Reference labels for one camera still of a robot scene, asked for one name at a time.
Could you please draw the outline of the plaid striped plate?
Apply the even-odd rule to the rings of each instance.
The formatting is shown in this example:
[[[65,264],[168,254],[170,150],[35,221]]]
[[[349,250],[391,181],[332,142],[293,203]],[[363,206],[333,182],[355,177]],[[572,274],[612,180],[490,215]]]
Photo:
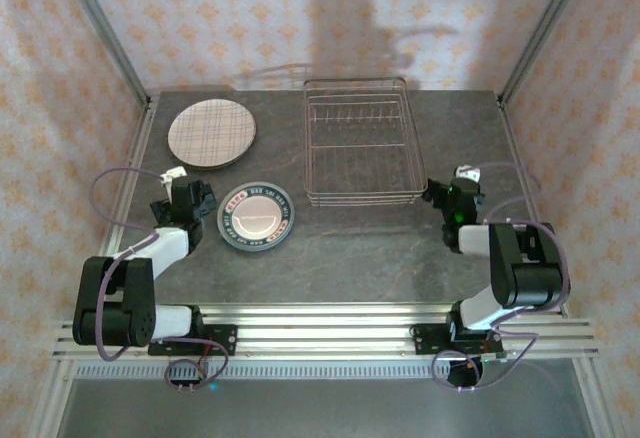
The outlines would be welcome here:
[[[218,168],[239,159],[253,144],[256,133],[256,120],[245,106],[227,99],[207,99],[175,117],[167,142],[182,163]]]

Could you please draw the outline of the copper wire dish rack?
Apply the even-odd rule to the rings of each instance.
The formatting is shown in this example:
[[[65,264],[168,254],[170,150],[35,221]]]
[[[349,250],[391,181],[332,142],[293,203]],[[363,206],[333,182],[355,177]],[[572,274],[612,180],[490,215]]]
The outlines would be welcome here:
[[[314,206],[409,204],[427,187],[400,77],[304,82],[304,189]]]

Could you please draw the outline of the dark electronics module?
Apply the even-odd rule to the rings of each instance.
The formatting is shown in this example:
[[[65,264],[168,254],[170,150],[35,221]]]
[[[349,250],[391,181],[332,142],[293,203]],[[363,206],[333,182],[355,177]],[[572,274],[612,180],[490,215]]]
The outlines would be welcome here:
[[[484,378],[483,363],[480,358],[471,357],[461,352],[451,351],[446,354],[449,359],[449,374],[445,385],[458,393],[471,393],[496,386],[509,374],[509,369],[489,379]]]

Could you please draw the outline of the grey metal shelf panel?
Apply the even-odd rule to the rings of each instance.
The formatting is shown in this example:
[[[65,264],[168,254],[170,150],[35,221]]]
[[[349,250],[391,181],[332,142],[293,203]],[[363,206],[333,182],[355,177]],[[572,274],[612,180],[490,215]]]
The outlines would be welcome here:
[[[454,394],[429,380],[79,380],[59,438],[594,438],[575,387],[533,372]]]

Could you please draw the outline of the aluminium table side rail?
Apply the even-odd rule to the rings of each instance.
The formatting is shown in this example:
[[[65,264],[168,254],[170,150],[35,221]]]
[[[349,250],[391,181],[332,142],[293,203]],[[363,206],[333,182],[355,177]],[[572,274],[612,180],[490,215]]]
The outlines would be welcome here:
[[[566,303],[570,296],[571,280],[569,274],[568,260],[565,249],[558,236],[540,220],[540,213],[537,206],[537,199],[543,191],[541,179],[534,173],[531,166],[526,163],[522,148],[518,143],[515,126],[511,123],[506,106],[498,103],[499,114],[505,129],[506,137],[510,146],[512,159],[519,176],[522,195],[517,200],[523,201],[528,210],[529,221],[532,226],[540,230],[542,234],[548,236],[555,244],[560,261],[560,272],[562,276],[562,290],[560,297],[552,303],[546,305],[544,311],[557,311],[564,318],[567,317]]]
[[[151,96],[149,106],[145,109],[136,128],[129,155],[123,164],[124,167],[141,167],[159,100],[159,94]],[[127,223],[139,174],[134,171],[122,170],[116,171],[116,174],[119,176],[118,188],[109,212],[100,208],[95,201],[94,186],[97,184],[97,177],[90,182],[88,188],[89,203],[93,211],[107,223],[107,228],[98,250],[99,256],[118,254],[122,244],[132,244],[134,238],[146,238],[150,234],[148,229],[133,228],[132,223],[128,227],[121,226],[121,223]]]

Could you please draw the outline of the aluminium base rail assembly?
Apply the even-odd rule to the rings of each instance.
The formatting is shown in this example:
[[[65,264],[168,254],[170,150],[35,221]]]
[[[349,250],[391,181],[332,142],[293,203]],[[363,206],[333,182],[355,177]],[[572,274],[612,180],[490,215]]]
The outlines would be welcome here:
[[[234,324],[239,360],[408,360],[414,324],[442,324],[449,304],[204,304],[207,324]],[[501,327],[507,358],[596,357],[591,322],[559,312],[519,316]]]

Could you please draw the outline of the aluminium frame post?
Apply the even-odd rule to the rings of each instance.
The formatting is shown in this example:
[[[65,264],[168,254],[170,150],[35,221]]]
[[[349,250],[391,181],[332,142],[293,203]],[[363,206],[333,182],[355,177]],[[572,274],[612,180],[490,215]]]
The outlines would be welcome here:
[[[500,110],[506,110],[515,97],[569,2],[570,0],[550,0],[547,4],[502,91],[497,95]]]
[[[96,33],[114,60],[125,83],[133,93],[139,105],[146,109],[151,101],[141,79],[135,71],[121,41],[119,40],[109,18],[99,0],[78,0],[85,15],[93,25]]]

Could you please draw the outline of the aluminium frame leg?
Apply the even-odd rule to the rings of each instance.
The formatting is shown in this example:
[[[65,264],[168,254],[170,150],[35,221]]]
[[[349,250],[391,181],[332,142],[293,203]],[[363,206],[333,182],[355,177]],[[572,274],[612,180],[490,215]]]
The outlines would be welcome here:
[[[76,371],[76,360],[53,359],[45,374],[27,438],[57,437]]]
[[[605,389],[598,375],[595,359],[573,358],[572,364],[594,438],[615,438],[614,420],[609,413]]]

